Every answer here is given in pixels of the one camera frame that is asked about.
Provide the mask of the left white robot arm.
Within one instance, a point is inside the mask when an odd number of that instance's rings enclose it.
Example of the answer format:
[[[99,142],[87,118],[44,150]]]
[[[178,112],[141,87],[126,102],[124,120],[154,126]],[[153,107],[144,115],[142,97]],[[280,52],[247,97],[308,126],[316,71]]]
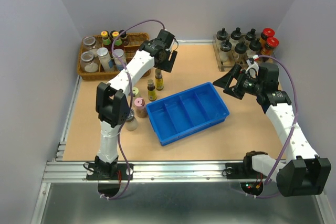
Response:
[[[132,60],[108,83],[100,83],[96,91],[96,112],[101,125],[100,147],[94,159],[93,174],[98,179],[112,179],[117,173],[118,136],[129,115],[128,95],[151,68],[171,72],[177,52],[172,50],[175,36],[165,29],[141,44]]]

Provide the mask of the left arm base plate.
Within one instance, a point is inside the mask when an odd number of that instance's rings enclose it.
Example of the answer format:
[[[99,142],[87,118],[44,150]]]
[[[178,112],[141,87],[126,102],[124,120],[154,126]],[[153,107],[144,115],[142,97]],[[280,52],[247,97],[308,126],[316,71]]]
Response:
[[[130,169],[128,169],[126,163],[113,163],[110,168],[99,168],[95,163],[85,162],[83,164],[86,170],[86,180],[96,181],[96,180],[130,180],[133,179],[133,164],[130,164]]]

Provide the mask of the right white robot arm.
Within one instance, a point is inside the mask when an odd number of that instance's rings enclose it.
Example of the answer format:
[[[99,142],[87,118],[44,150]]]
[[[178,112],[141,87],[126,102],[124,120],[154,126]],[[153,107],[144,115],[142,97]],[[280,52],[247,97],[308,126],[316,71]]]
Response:
[[[279,89],[278,66],[262,62],[255,71],[255,77],[249,72],[252,68],[250,66],[244,70],[236,64],[213,85],[240,100],[246,93],[256,97],[278,134],[282,143],[279,156],[284,156],[286,161],[282,163],[279,158],[271,158],[265,152],[250,151],[241,164],[227,168],[227,176],[238,179],[265,175],[265,181],[275,182],[284,197],[321,194],[331,171],[331,163],[317,154],[298,125],[298,113],[293,111],[287,93]]]

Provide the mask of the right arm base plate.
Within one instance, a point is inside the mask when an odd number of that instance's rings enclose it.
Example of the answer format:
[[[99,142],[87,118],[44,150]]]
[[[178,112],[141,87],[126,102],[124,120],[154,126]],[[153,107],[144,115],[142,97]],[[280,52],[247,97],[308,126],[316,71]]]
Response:
[[[225,164],[222,175],[227,179],[257,179],[261,178],[261,173],[252,169],[251,166],[243,162],[229,162]]]

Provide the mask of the yellow label bottle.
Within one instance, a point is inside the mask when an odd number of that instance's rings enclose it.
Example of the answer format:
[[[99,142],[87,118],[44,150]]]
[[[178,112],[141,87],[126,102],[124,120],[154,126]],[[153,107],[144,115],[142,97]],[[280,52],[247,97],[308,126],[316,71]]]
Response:
[[[160,69],[155,70],[155,87],[157,90],[163,90],[164,88],[162,70]]]
[[[148,98],[150,101],[155,101],[157,99],[154,81],[152,79],[148,80]]]

